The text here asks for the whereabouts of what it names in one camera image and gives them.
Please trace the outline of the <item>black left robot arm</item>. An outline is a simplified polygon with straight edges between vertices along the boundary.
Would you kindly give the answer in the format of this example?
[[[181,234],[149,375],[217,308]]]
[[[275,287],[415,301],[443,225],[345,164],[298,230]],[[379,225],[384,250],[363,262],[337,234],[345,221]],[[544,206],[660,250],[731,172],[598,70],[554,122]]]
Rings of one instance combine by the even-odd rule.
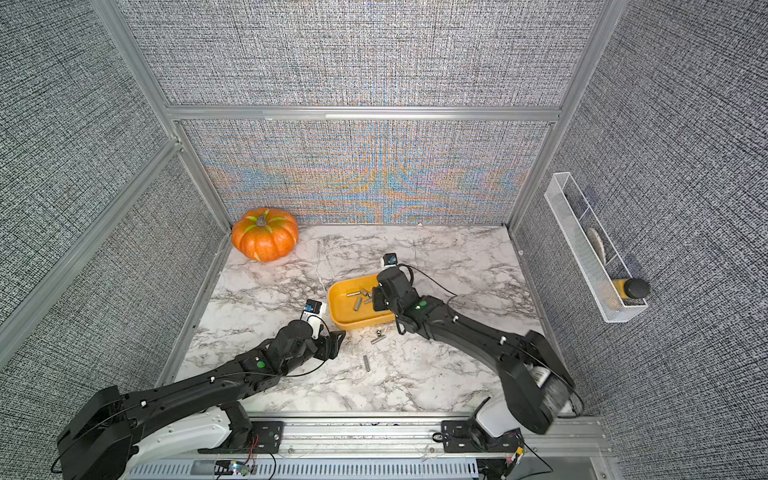
[[[267,391],[310,359],[337,358],[346,337],[323,323],[317,335],[293,320],[275,337],[203,374],[165,386],[122,393],[115,385],[94,393],[63,427],[50,472],[64,479],[117,479],[150,435],[211,407],[234,404]]]

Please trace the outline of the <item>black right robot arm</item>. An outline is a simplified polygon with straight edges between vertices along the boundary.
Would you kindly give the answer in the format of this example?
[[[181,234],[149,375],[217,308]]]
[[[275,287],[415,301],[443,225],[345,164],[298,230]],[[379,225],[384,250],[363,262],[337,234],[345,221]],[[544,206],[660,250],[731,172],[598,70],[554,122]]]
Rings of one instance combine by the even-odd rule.
[[[397,267],[377,275],[374,305],[394,314],[400,334],[448,344],[494,371],[509,414],[535,434],[545,434],[576,393],[573,378],[542,334],[530,330],[521,336],[479,323],[419,294]]]

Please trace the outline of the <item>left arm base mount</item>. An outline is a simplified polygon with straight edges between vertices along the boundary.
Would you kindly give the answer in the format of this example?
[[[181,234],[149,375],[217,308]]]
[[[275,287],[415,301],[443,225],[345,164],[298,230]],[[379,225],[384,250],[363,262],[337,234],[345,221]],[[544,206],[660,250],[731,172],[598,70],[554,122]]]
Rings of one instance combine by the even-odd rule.
[[[199,449],[201,454],[257,453],[277,454],[280,449],[285,423],[274,420],[252,420],[239,402],[220,406],[229,428],[228,436],[214,447]]]

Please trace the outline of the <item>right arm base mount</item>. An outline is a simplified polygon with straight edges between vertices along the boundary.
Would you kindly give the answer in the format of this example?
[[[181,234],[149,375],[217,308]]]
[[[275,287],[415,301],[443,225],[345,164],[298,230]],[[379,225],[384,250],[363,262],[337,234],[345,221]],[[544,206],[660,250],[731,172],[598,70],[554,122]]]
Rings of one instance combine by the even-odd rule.
[[[446,453],[514,453],[523,445],[520,423],[500,399],[487,397],[463,420],[443,420],[432,441]]]

